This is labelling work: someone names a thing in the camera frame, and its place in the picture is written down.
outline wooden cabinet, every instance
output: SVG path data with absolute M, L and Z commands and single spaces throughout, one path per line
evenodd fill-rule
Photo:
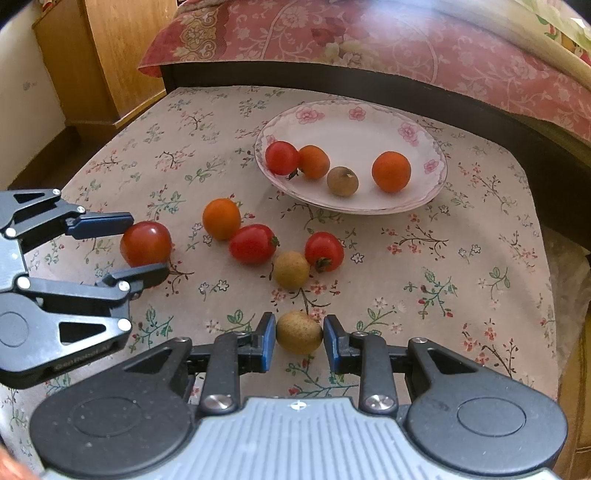
M 105 140 L 164 95 L 137 65 L 176 0 L 61 0 L 33 30 L 68 125 Z
M 569 421 L 569 436 L 554 471 L 564 480 L 591 477 L 591 306 L 583 333 L 560 379 L 558 403 Z

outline red cherry tomato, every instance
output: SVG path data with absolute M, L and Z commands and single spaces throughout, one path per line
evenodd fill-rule
M 269 260 L 279 246 L 279 240 L 266 225 L 243 226 L 230 240 L 230 253 L 241 263 L 256 265 Z
M 343 263 L 345 250 L 331 233 L 316 232 L 306 242 L 304 255 L 317 272 L 332 272 Z
M 265 152 L 267 168 L 275 175 L 289 175 L 300 163 L 300 153 L 287 142 L 273 142 Z
M 119 244 L 121 255 L 130 267 L 168 261 L 173 242 L 168 229 L 158 222 L 138 222 L 129 227 Z

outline pink floral bedspread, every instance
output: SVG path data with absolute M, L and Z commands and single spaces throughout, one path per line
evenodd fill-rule
M 591 140 L 591 92 L 503 38 L 428 9 L 375 0 L 233 0 L 180 14 L 139 69 L 159 76 L 162 64 L 216 60 L 309 61 L 403 75 Z

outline floor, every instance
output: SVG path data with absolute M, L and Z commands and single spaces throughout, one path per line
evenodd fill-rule
M 103 145 L 82 141 L 66 158 L 56 161 L 52 172 L 41 179 L 38 188 L 62 189 Z

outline table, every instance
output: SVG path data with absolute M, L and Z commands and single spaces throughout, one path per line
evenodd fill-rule
M 273 188 L 252 146 L 276 114 L 333 97 L 250 86 L 178 89 L 75 175 L 63 192 L 68 201 L 90 210 L 128 210 L 136 221 L 158 220 L 169 228 L 171 273 L 132 303 L 133 332 L 124 351 L 27 391 L 2 387 L 0 432 L 22 461 L 38 468 L 27 425 L 45 396 L 175 336 L 210 343 L 221 332 L 249 329 L 266 311 L 305 310 L 319 321 L 334 313 L 345 329 L 377 333 L 389 344 L 426 336 L 556 395 L 550 274 L 527 179 L 513 156 L 468 132 L 406 114 L 445 152 L 443 191 L 398 215 L 318 209 Z M 227 243 L 203 230 L 201 212 L 216 197 L 232 198 L 243 224 L 269 225 L 280 250 L 301 251 L 310 233 L 333 233 L 346 250 L 343 265 L 314 274 L 299 291 L 282 290 L 270 262 L 239 265 Z M 94 282 L 125 268 L 118 242 L 61 237 L 30 252 L 27 265 L 33 276 Z M 322 349 L 301 356 L 277 346 L 271 372 L 246 375 L 241 384 L 244 396 L 358 394 L 358 379 L 331 374 Z

